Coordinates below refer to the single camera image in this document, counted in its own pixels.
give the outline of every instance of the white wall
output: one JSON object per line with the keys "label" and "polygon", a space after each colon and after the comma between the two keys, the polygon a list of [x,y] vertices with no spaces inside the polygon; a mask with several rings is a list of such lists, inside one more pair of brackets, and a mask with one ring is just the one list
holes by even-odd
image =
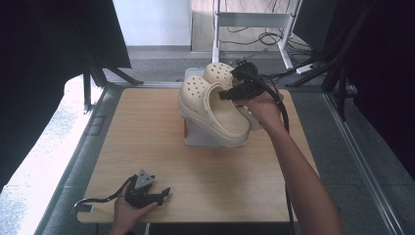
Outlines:
{"label": "white wall", "polygon": [[191,44],[191,0],[114,0],[127,46]]}

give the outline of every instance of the clog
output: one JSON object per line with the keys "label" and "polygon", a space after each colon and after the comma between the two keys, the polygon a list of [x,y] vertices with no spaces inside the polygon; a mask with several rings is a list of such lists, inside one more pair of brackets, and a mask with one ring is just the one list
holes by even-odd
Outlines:
{"label": "clog", "polygon": [[220,100],[221,83],[210,84],[192,75],[183,81],[178,103],[183,116],[209,133],[220,145],[240,147],[245,145],[250,124],[232,101]]}
{"label": "clog", "polygon": [[[233,68],[226,64],[220,62],[211,63],[206,66],[203,79],[209,83],[219,82],[226,90],[229,90],[230,88],[241,83],[238,79],[233,77],[230,72],[232,70]],[[251,130],[258,130],[262,128],[259,121],[248,112],[246,107],[238,107],[238,110],[250,123]]]}

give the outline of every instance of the wooden tabletop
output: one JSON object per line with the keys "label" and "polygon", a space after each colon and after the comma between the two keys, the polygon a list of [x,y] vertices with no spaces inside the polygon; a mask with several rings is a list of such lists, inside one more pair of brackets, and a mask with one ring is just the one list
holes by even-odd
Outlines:
{"label": "wooden tabletop", "polygon": [[[264,130],[245,147],[188,147],[177,104],[179,89],[125,89],[84,198],[107,198],[140,169],[156,176],[150,193],[170,187],[163,206],[143,222],[289,221],[285,182]],[[291,135],[315,167],[287,90]],[[113,222],[114,201],[79,212],[85,223]]]}

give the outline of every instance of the person's left hand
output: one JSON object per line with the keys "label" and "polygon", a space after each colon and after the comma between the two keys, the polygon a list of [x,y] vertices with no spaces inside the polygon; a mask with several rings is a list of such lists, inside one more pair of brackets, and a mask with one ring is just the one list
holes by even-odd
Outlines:
{"label": "person's left hand", "polygon": [[158,203],[152,203],[142,209],[133,208],[124,198],[128,185],[129,183],[125,185],[120,196],[115,201],[114,223],[111,235],[128,233],[142,216],[152,211],[158,205]]}

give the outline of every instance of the hand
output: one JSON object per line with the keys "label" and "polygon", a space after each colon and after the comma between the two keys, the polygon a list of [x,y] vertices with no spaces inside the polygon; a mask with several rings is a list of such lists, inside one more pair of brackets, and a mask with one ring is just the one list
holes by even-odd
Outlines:
{"label": "hand", "polygon": [[[276,92],[280,96],[280,99],[283,100],[284,95],[278,90]],[[237,106],[248,107],[248,110],[262,124],[265,130],[271,124],[282,124],[281,111],[276,106],[272,96],[266,91],[252,99],[234,100],[233,103]]]}
{"label": "hand", "polygon": [[124,198],[129,184],[125,185],[120,194],[121,196],[115,201],[114,223],[111,235],[126,234],[139,222],[142,216],[152,211],[158,205],[158,203],[152,203],[142,209],[133,208]]}

